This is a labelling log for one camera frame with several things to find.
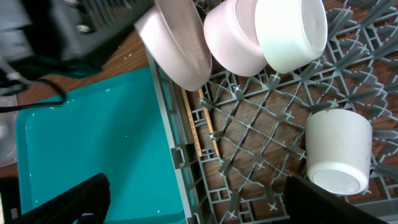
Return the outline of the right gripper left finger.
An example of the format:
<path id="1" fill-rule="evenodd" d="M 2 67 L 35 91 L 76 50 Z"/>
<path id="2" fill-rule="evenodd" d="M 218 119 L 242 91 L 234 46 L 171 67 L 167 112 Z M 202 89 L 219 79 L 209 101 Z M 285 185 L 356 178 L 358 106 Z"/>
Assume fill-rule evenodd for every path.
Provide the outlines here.
<path id="1" fill-rule="evenodd" d="M 21 215 L 17 224 L 104 223 L 111 203 L 110 183 L 96 174 L 66 192 Z"/>

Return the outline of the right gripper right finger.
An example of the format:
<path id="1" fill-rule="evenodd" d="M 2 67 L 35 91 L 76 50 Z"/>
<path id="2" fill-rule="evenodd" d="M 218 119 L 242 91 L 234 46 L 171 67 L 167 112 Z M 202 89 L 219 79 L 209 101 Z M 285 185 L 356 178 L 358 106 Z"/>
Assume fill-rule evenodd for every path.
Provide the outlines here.
<path id="1" fill-rule="evenodd" d="M 293 223 L 385 223 L 296 175 L 286 178 L 284 203 L 286 212 Z"/>

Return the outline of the wooden chopstick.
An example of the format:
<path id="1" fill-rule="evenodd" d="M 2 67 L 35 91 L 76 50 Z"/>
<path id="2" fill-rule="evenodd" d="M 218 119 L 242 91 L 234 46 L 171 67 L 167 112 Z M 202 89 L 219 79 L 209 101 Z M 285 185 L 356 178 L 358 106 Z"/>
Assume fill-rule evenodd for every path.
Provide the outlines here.
<path id="1" fill-rule="evenodd" d="M 199 138 L 198 138 L 195 122 L 193 120 L 192 111 L 191 111 L 191 108 L 190 108 L 187 92 L 184 89 L 181 89 L 181 92 L 182 92 L 182 98 L 183 98 L 183 102 L 184 102 L 184 105 L 185 105 L 185 109 L 186 109 L 186 112 L 187 112 L 188 122 L 189 122 L 190 129 L 191 129 L 191 132 L 192 132 L 192 136 L 193 136 L 193 140 L 194 140 L 197 156 L 198 157 L 202 157 L 203 153 L 201 151 L 201 146 L 200 146 L 200 142 L 199 142 Z"/>
<path id="2" fill-rule="evenodd" d="M 209 132 L 211 134 L 210 141 L 213 143 L 213 147 L 215 149 L 216 155 L 218 157 L 220 157 L 220 152 L 219 152 L 219 148 L 218 148 L 218 145 L 217 145 L 217 141 L 213 137 L 214 129 L 213 129 L 213 125 L 212 125 L 212 122 L 211 122 L 210 113 L 209 113 L 208 109 L 205 106 L 203 106 L 203 112 L 204 112 L 204 115 L 205 115 L 206 123 L 208 125 L 208 130 L 209 130 Z"/>

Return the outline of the white bowl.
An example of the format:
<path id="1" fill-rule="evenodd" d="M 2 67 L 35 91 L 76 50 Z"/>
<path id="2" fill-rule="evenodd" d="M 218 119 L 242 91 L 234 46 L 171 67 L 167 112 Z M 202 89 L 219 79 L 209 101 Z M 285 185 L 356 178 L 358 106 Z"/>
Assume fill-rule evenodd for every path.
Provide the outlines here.
<path id="1" fill-rule="evenodd" d="M 320 58 L 328 37 L 322 0 L 258 0 L 256 35 L 265 60 L 289 73 Z"/>

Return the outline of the white plate with peanuts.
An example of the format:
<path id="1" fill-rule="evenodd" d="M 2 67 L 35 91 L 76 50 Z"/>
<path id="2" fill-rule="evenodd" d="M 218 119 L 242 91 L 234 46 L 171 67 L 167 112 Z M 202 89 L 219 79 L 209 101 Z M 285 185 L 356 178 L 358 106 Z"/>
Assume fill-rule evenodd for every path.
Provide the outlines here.
<path id="1" fill-rule="evenodd" d="M 211 52 L 192 0 L 156 0 L 134 27 L 159 67 L 180 87 L 197 91 L 209 80 Z"/>

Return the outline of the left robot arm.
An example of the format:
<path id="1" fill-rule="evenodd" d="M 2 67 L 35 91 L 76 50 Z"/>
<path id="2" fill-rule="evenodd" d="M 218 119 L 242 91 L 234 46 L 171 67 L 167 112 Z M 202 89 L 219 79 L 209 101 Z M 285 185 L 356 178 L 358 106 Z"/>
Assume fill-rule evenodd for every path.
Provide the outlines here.
<path id="1" fill-rule="evenodd" d="M 29 79 L 99 73 L 152 6 L 147 0 L 1 0 L 1 68 Z"/>

